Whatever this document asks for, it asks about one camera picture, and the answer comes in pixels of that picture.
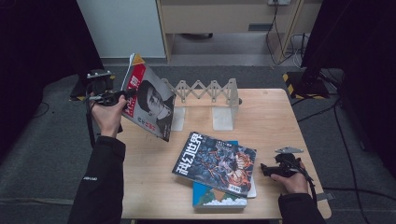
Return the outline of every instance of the sleeve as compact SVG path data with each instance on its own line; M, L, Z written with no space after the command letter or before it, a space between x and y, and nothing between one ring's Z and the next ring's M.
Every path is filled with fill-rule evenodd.
M280 195L278 203L284 224L326 223L307 193Z
M82 177L68 223L120 223L125 145L99 136Z

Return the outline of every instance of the face illustration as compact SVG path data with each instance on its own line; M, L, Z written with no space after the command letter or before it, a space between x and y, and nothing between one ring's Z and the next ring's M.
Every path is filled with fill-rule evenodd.
M157 117L163 110L163 98L154 88L148 88L147 103L150 110L149 114L151 116Z

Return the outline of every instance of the red magazine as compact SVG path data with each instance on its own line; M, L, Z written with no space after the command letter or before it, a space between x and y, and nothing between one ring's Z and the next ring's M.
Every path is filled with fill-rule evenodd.
M176 95L145 65L138 54L131 55L121 89L137 89L136 95L128 100L122 115L169 142Z

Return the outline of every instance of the gray carpet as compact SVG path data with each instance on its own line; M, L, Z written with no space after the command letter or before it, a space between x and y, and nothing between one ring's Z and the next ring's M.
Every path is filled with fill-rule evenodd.
M172 84L184 79L192 84L197 79L209 84L214 79L223 86L235 77L238 88L286 89L282 75L295 67L211 66L171 67L152 66L159 77ZM126 67L108 67L116 73L115 90L120 88ZM63 78L48 85L43 102L19 141L0 167L0 198L52 198L73 200L91 154L81 102L69 102L69 93L77 76ZM297 119L303 119L331 107L337 95L325 100L290 99ZM361 150L353 127L340 107L336 107L346 145L354 164L359 189L373 190L396 198L396 181L374 152ZM322 186L353 188L347 151L333 110L299 122L304 140L318 171ZM354 191L326 190L336 199L330 201L332 217L328 223L364 223ZM370 223L393 223L396 202L371 193L360 194L364 215ZM36 203L0 203L0 223L65 223L70 205Z

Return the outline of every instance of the book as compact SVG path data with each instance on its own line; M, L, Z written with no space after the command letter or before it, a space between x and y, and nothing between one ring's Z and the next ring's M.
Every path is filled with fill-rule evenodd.
M172 173L246 198L251 188L256 152L256 149L192 132Z
M122 115L146 131L169 142L176 94L150 68L139 54L132 54L121 90L137 89L127 99Z
M252 177L247 198L255 198L256 195L254 178ZM195 181L192 183L192 207L194 208L245 208L247 205L248 200L246 198L212 189Z

